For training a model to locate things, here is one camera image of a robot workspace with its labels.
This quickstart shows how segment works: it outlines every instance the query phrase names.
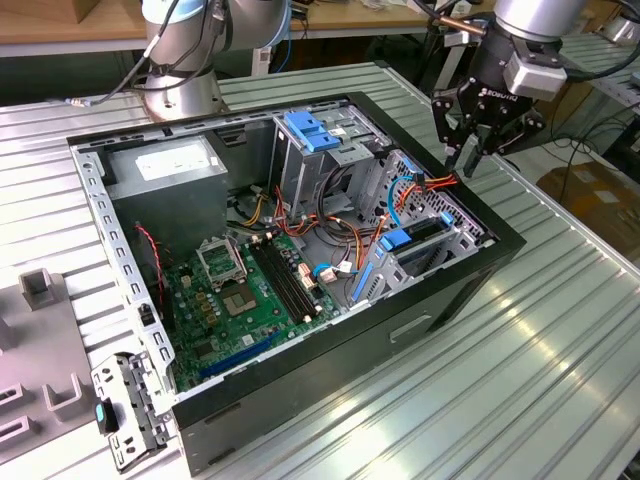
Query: ram slot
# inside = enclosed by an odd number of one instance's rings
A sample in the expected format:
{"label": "ram slot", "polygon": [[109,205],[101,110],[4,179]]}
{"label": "ram slot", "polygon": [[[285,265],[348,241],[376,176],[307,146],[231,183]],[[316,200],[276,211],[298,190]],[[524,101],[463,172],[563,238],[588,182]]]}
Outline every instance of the ram slot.
{"label": "ram slot", "polygon": [[256,263],[296,325],[305,317],[314,317],[317,312],[313,303],[302,289],[298,279],[289,271],[280,252],[271,244],[256,245],[251,248]]}

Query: motherboard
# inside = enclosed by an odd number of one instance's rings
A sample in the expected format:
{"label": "motherboard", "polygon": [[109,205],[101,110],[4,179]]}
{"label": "motherboard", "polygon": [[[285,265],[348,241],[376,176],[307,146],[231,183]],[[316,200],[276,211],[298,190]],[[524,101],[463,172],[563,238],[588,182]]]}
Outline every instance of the motherboard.
{"label": "motherboard", "polygon": [[172,371],[180,392],[340,315],[324,287],[309,283],[289,237],[233,242],[204,244],[164,271],[174,321],[167,332],[176,354]]}

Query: desk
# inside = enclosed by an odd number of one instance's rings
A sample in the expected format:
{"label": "desk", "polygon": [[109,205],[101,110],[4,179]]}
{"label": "desk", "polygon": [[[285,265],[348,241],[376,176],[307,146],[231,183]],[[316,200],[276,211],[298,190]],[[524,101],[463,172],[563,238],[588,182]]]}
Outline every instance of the desk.
{"label": "desk", "polygon": [[[291,22],[292,38],[304,27]],[[426,30],[426,20],[403,6],[376,12],[358,0],[316,3],[309,9],[309,38],[394,35]],[[102,0],[79,24],[0,12],[0,57],[143,50],[145,22],[137,0]]]}
{"label": "desk", "polygon": [[[444,157],[428,99],[391,69],[288,72],[221,90],[232,110],[362,90]],[[0,287],[28,269],[63,273],[90,363],[137,351],[65,138],[147,123],[140,102],[4,107],[0,119]],[[527,240],[518,257],[445,328],[199,480],[617,477],[640,448],[640,272],[499,157],[467,183]],[[96,474],[118,478],[95,423],[0,466],[3,479]],[[187,479],[177,442],[133,477]]]}

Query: aluminum workbench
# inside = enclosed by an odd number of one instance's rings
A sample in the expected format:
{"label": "aluminum workbench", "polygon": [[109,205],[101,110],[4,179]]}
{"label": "aluminum workbench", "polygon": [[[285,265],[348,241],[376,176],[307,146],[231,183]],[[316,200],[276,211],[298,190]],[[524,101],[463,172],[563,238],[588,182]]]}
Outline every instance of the aluminum workbench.
{"label": "aluminum workbench", "polygon": [[[429,102],[362,64],[222,82],[232,108],[368,93],[436,156]],[[138,99],[0,109],[0,286],[65,275],[92,365],[139,348],[65,137],[148,122]],[[459,317],[199,478],[616,478],[640,448],[640,273],[499,158],[468,182],[527,240]],[[116,477],[91,423],[0,478]],[[187,477],[172,440],[127,478]]]}

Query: green circuit board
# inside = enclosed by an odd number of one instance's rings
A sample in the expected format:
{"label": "green circuit board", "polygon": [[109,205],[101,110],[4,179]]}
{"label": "green circuit board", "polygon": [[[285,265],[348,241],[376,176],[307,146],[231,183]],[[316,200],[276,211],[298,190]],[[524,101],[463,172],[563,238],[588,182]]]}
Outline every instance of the green circuit board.
{"label": "green circuit board", "polygon": [[[289,258],[302,261],[289,237],[279,236],[273,245]],[[231,281],[214,289],[195,252],[187,262],[164,272],[175,321],[174,328],[167,329],[176,356],[172,370],[181,392],[200,384],[201,372],[211,365],[261,343],[269,342],[269,348],[281,345],[339,315],[325,290],[321,290],[319,298],[308,293],[322,311],[311,322],[296,325],[258,267],[249,246],[241,245],[237,250],[247,270],[244,283]],[[213,275],[223,273],[233,263],[219,255],[205,259]],[[301,281],[297,271],[293,274]]]}

